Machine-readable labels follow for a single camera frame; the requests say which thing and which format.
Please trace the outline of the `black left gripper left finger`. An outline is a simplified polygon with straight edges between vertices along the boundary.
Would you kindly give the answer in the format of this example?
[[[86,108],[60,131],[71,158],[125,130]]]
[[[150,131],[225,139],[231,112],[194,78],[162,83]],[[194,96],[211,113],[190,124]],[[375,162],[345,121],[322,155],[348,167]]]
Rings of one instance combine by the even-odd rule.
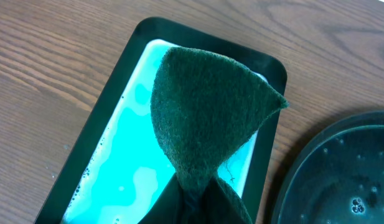
[[[152,208],[138,224],[181,224],[184,212],[183,193],[174,174]]]

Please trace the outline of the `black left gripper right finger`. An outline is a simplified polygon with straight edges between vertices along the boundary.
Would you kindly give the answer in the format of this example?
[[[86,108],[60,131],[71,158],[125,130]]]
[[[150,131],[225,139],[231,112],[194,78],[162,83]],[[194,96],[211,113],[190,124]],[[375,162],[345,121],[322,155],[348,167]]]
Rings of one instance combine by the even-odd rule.
[[[221,178],[213,177],[202,197],[204,224],[246,224],[246,209],[237,193]]]

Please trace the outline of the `green yellow scrub sponge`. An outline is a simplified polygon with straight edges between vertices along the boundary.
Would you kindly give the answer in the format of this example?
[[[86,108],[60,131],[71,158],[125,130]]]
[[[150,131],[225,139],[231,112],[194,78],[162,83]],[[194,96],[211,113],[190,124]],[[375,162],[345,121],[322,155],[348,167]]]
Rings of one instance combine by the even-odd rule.
[[[184,192],[181,223],[204,224],[202,197],[220,165],[287,105],[232,58],[186,47],[166,52],[153,84],[151,120]]]

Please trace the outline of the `black rectangular soap tray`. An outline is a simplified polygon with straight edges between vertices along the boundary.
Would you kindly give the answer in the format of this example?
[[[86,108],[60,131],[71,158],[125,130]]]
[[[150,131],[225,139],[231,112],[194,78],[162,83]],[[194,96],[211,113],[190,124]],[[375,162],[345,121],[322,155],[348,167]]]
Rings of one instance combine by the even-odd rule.
[[[150,17],[135,28],[37,218],[37,223],[137,223],[174,174],[152,128],[150,99],[170,47],[233,58],[283,93],[276,58],[191,27]]]

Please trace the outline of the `round black serving tray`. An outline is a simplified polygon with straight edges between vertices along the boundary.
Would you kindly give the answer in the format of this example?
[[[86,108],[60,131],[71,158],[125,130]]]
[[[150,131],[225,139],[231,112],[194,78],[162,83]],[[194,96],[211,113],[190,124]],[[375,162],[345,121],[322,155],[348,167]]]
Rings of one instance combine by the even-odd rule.
[[[285,176],[270,222],[384,224],[384,111],[316,135]]]

